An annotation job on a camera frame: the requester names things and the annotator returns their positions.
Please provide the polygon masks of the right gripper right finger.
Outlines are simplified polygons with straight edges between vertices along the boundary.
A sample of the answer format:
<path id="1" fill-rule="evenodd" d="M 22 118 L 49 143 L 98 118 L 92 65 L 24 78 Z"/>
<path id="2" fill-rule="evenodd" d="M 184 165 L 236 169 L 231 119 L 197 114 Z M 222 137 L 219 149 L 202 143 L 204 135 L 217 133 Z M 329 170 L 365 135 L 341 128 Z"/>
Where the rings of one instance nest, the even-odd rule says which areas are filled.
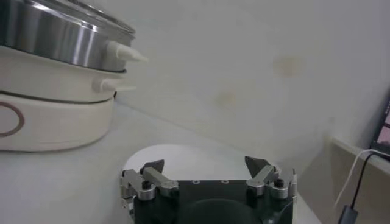
<path id="1" fill-rule="evenodd" d="M 295 200 L 297 198 L 297 171 L 295 168 L 282 169 L 265 159 L 245 156 L 244 162 L 251 175 L 246 186 L 262 197 L 268 193 L 274 200 Z"/>

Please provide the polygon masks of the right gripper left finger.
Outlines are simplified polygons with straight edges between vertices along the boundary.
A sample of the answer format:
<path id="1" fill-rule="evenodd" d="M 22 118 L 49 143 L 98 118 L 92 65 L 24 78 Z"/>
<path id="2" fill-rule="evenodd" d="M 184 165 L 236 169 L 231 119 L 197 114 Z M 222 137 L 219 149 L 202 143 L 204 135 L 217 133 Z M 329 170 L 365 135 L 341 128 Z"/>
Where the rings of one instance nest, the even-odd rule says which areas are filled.
<path id="1" fill-rule="evenodd" d="M 163 159 L 147 162 L 137 172 L 124 169 L 121 173 L 120 190 L 123 199 L 136 197 L 141 201 L 150 201 L 157 195 L 176 198 L 179 195 L 179 182 L 162 174 Z"/>

